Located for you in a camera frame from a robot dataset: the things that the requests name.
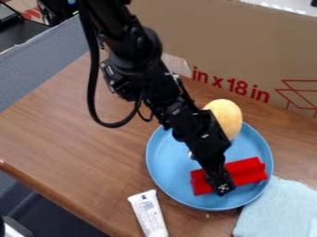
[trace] cloth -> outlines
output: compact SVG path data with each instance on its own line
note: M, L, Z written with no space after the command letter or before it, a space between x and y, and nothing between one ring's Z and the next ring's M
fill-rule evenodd
M273 177L262 196L242 209L234 237L317 237L317 191Z

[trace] tube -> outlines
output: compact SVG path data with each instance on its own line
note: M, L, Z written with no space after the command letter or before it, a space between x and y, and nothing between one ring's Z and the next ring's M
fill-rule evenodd
M157 190L146 191L127 197L146 237L169 237Z

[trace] red block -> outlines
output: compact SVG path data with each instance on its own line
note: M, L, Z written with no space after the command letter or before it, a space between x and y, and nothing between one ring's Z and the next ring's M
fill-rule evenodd
M257 156L226 163L225 167L237 186L268 180L268 174L265 173L265 163L261 163ZM192 171L192 186L194 195L213 192L206 180L206 172L202 168Z

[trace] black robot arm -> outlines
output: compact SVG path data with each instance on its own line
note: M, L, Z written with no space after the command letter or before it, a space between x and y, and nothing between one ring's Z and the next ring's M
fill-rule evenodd
M208 173L208 181L218 195L236 189L225 169L225 150L230 146L222 127L209 110L201 110L181 79L162 60L162 44L155 32L142 26L130 14L129 0L81 0L79 16L91 49L93 68L89 84L89 108L94 120L117 128L127 124L142 102L149 106L163 128L192 151ZM135 108L125 120L106 123L97 115L94 90L99 71L99 44L109 46L109 59L101 63L109 88Z

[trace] blue plate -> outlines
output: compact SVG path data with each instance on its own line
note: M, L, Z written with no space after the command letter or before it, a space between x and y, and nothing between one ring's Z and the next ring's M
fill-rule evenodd
M273 176L275 161L268 143L260 133L246 123L225 151L225 162L258 156L266 164L269 179ZM180 143L173 136L172 130L165 131L162 127L154 132L146 147L146 165L150 175L163 192L177 202L186 206L206 211L220 211L244 206L256 200L262 194L268 181L246 184L220 197L214 193L196 196L192 189L192 170L200 169L197 161L189 159L189 148Z

